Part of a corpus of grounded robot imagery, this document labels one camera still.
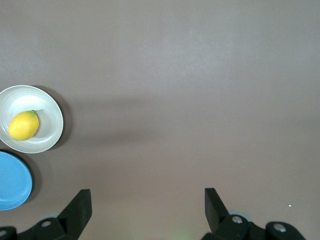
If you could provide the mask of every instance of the gray table surface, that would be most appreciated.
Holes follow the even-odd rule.
[[[82,240],[198,240],[214,187],[260,227],[320,239],[319,12],[316,0],[0,1],[1,90],[38,86],[65,119],[54,148],[17,152],[34,191],[0,224],[24,231],[90,188]]]

